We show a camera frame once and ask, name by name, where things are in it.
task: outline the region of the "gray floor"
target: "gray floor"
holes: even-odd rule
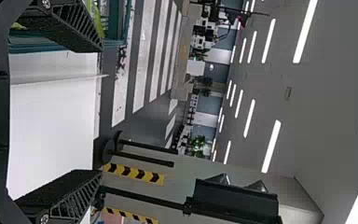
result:
[[[149,103],[149,94],[150,94],[150,85],[152,78],[153,63],[155,58],[157,35],[158,35],[158,18],[159,10],[161,6],[161,1],[157,0],[156,2],[156,14],[155,21],[153,25],[153,34],[152,34],[152,45],[149,54],[149,66],[147,72],[146,80],[146,90],[145,90],[145,106],[132,114],[133,107],[133,95],[135,89],[135,79],[136,79],[136,70],[137,70],[137,60],[139,52],[139,42],[141,38],[141,21],[143,19],[143,7],[146,0],[137,0],[136,10],[135,10],[135,19],[133,26],[132,34],[132,48],[131,48],[131,64],[130,64],[130,75],[129,75],[129,86],[128,86],[128,96],[126,103],[126,119],[119,123],[117,126],[112,128],[112,113],[113,113],[113,97],[114,97],[114,87],[115,80],[114,76],[117,69],[117,53],[118,49],[106,49],[103,54],[103,73],[110,75],[105,77],[102,82],[102,96],[101,96],[101,119],[100,119],[100,137],[94,141],[94,168],[99,168],[101,164],[99,163],[101,149],[103,148],[105,142],[110,139],[115,132],[124,131],[131,137],[133,141],[142,142],[146,144],[151,144],[159,147],[164,147],[166,144],[165,132],[166,126],[171,118],[175,115],[175,112],[168,114],[170,106],[170,95],[171,91],[166,91],[163,95],[158,95],[158,99]],[[183,0],[174,0],[178,9],[181,10]],[[166,45],[167,45],[167,36],[169,29],[169,19],[171,15],[172,1],[169,6],[169,14],[166,27],[166,35],[164,38],[164,49],[162,55],[165,55]],[[160,92],[160,83],[162,77],[162,66],[159,74],[158,81],[158,92]],[[175,129],[179,126],[175,125],[172,130],[175,133]]]

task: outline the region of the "white panel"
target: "white panel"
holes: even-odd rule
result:
[[[170,101],[170,112],[169,115],[173,112],[173,110],[178,106],[178,100],[171,99]]]
[[[158,20],[158,36],[157,36],[156,43],[164,43],[169,3],[170,3],[170,1],[162,1],[161,2],[161,11],[160,11],[159,20]],[[152,102],[157,99],[158,77],[159,77],[159,71],[160,71],[160,66],[161,66],[162,48],[163,47],[164,46],[162,44],[156,45],[156,54],[155,54],[155,61],[154,61],[154,66],[153,66],[153,76],[152,76],[152,83],[151,83],[151,87],[150,87],[149,102]]]
[[[172,44],[173,44],[173,28],[176,21],[177,15],[177,6],[174,2],[172,2],[172,11],[171,11],[171,20],[170,26],[168,31],[168,40],[167,40],[167,48],[165,51],[165,60],[164,60],[164,69],[162,71],[162,80],[161,80],[161,89],[159,94],[162,95],[167,90],[167,82],[168,82],[168,72],[170,68],[170,61],[171,61],[171,52],[172,52]]]
[[[227,49],[211,49],[205,57],[205,62],[230,64],[231,50]]]
[[[132,0],[132,11],[130,19],[130,27],[128,32],[128,45],[127,45],[127,57],[123,60],[125,64],[124,69],[119,69],[116,72],[115,77],[115,93],[113,99],[113,113],[112,113],[112,127],[118,125],[126,118],[126,103],[127,103],[127,88],[129,84],[130,73],[130,58],[131,58],[131,46],[132,46],[132,30],[135,16],[135,0]]]
[[[168,139],[167,144],[165,145],[165,148],[170,149],[172,144],[173,134],[171,134],[171,137]]]
[[[194,124],[216,128],[219,117],[216,115],[196,112],[194,116]]]
[[[147,68],[149,65],[155,7],[156,0],[148,0],[147,4],[144,5],[132,113],[135,113],[144,107],[145,103]]]
[[[170,133],[173,129],[173,125],[175,124],[175,120],[176,120],[176,114],[173,115],[172,119],[170,120],[170,122],[167,125],[167,128],[165,129],[165,139],[167,139],[168,135],[170,135]]]
[[[55,51],[9,54],[10,84],[89,77],[98,74],[97,53]]]
[[[186,72],[193,77],[202,77],[205,71],[205,62],[187,60]]]
[[[8,193],[13,199],[74,169],[92,169],[95,79],[10,88]]]
[[[170,72],[170,79],[168,80],[168,90],[172,89],[172,82],[173,82],[173,73],[174,68],[176,66],[176,57],[178,53],[178,43],[179,43],[179,33],[182,27],[182,13],[178,12],[178,19],[176,23],[176,32],[175,32],[175,39],[173,42],[173,53],[172,53],[172,62],[171,62],[171,72]]]

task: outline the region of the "white ceiling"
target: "white ceiling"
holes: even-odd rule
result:
[[[217,160],[261,170],[275,119],[281,134],[271,173],[297,176],[325,213],[324,224],[345,223],[358,194],[358,1],[319,0],[300,64],[293,64],[297,40],[310,0],[257,0],[250,26],[237,36],[237,48],[257,30],[251,64],[239,64],[237,51],[229,79],[244,89],[240,117],[224,102],[226,120],[218,136]],[[275,32],[266,64],[261,63],[270,20]],[[245,57],[249,53],[247,44]],[[284,101],[287,86],[293,87]],[[247,139],[243,129],[256,99]]]

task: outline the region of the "yellow and black hazard stripe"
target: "yellow and black hazard stripe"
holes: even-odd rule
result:
[[[131,168],[125,165],[108,163],[103,167],[103,170],[114,175],[126,176],[131,179],[142,180],[160,186],[164,185],[164,175]]]
[[[118,209],[114,209],[114,208],[109,208],[109,207],[105,207],[103,209],[104,212],[115,215],[117,217],[127,217],[133,220],[137,220],[140,221],[142,223],[146,223],[146,224],[158,224],[158,220],[156,220],[155,218],[152,217],[144,217],[144,216],[140,216],[137,214],[133,214],[131,212],[125,212],[122,210],[118,210]]]

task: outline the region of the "bolt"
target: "bolt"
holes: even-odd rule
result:
[[[49,0],[42,0],[42,5],[43,7],[45,7],[46,9],[51,8],[51,3]]]
[[[0,71],[0,79],[8,80],[8,73],[6,71]]]
[[[48,224],[48,214],[45,214],[40,218],[40,224]]]

